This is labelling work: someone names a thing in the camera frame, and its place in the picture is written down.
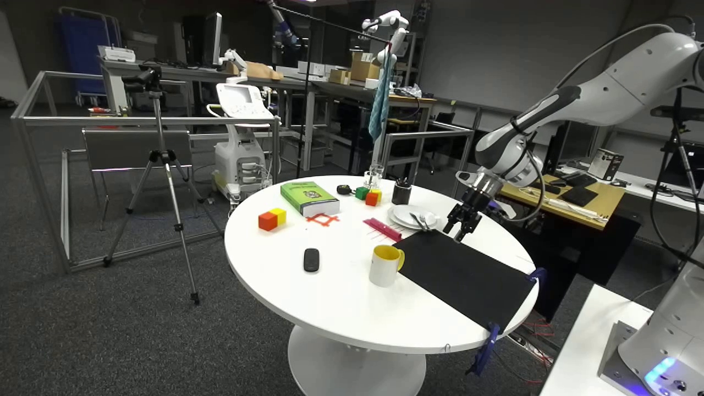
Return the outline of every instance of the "white cup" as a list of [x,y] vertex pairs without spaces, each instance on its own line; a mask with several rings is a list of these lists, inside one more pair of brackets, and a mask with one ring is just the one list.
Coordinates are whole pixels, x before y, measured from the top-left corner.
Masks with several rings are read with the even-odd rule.
[[398,276],[403,268],[406,253],[392,243],[374,246],[370,281],[376,285],[389,285]]

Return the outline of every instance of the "red block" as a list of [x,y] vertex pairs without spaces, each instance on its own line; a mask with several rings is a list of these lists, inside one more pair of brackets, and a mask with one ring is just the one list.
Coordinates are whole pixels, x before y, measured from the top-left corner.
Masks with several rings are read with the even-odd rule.
[[382,189],[370,189],[370,194],[365,196],[365,205],[370,206],[382,205]]
[[274,230],[277,227],[277,216],[271,210],[260,212],[260,228]]

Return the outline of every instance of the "tripod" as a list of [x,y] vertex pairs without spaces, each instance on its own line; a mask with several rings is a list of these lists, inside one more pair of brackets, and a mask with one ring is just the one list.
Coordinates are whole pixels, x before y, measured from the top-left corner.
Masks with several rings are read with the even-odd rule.
[[[131,200],[131,205],[129,205],[129,208],[126,208],[123,222],[119,223],[118,238],[115,238],[108,255],[103,256],[103,263],[107,263],[107,265],[112,263],[112,255],[115,255],[115,251],[118,251],[119,240],[123,238],[123,230],[126,230],[126,227],[129,227],[131,216],[134,212],[134,206],[137,206],[137,201],[139,201],[142,189],[143,189],[143,185],[145,185],[153,167],[154,167],[154,165],[162,165],[162,167],[165,169],[168,185],[169,185],[173,208],[174,208],[174,218],[177,218],[174,230],[177,230],[179,238],[181,238],[183,259],[186,259],[186,268],[188,268],[190,281],[191,281],[191,300],[198,306],[198,304],[200,304],[200,295],[198,295],[198,287],[197,287],[197,281],[195,281],[191,256],[190,256],[190,249],[188,249],[188,242],[186,242],[186,235],[183,235],[183,219],[181,219],[181,210],[179,210],[179,196],[177,196],[177,189],[174,189],[173,169],[177,167],[177,172],[181,173],[181,177],[191,186],[198,206],[205,201],[205,198],[198,194],[195,180],[188,177],[188,173],[183,172],[177,153],[174,153],[173,149],[168,149],[165,134],[164,134],[164,120],[162,120],[162,98],[164,98],[162,68],[158,68],[158,65],[145,65],[145,68],[148,68],[148,69],[142,73],[137,78],[148,87],[150,98],[153,98],[154,118],[156,118],[156,131],[158,131],[158,149],[153,149],[150,156],[148,156],[148,165],[145,165],[145,169],[143,169],[142,176],[139,176],[139,185],[137,185],[137,189],[133,191],[133,200]],[[211,216],[207,208],[203,208],[203,210],[207,212],[207,218],[211,219],[211,223],[218,228],[218,233],[223,233],[223,228],[218,227],[218,222],[214,219],[214,216]]]

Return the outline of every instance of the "floor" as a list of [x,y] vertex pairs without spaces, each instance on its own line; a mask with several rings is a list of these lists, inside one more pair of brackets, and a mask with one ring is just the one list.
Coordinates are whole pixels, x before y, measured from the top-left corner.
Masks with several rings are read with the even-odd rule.
[[[200,306],[190,304],[190,281],[179,249],[110,268],[67,273],[55,256],[22,146],[9,128],[9,112],[0,112],[0,136],[0,182],[4,185],[0,196],[0,393],[302,393],[286,363],[290,322],[257,304],[235,281],[223,238],[190,243]],[[46,189],[57,201],[59,152],[80,146],[80,131],[46,128],[35,131],[33,140]],[[200,158],[197,180],[200,191],[210,194],[210,149]],[[341,153],[316,173],[341,173],[343,167]],[[296,167],[284,167],[280,176],[296,176]],[[110,177],[112,205],[102,227],[88,167],[81,158],[73,165],[73,253],[77,256],[103,255],[115,240],[131,177]],[[452,194],[453,172],[422,169],[418,185]],[[188,189],[179,194],[188,235],[211,230],[203,210],[188,198]],[[174,238],[168,205],[164,176],[154,172],[121,249]],[[214,198],[210,210],[224,223],[230,210],[224,200]],[[660,251],[637,242],[609,287],[637,297],[672,276]],[[541,333],[547,348],[558,351],[588,290],[590,281],[576,279],[553,322],[532,316],[526,328]],[[653,306],[663,290],[667,287],[642,295],[642,304]],[[526,396],[540,393],[548,373],[511,340],[497,343],[497,354],[482,376],[464,373],[472,361],[474,351],[430,356],[421,393]]]

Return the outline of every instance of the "table pedestal base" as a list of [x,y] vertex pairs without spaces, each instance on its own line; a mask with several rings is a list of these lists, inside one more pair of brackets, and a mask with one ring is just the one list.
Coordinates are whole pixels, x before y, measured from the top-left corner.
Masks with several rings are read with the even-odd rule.
[[350,348],[296,326],[289,365],[307,396],[415,396],[426,380],[422,354]]

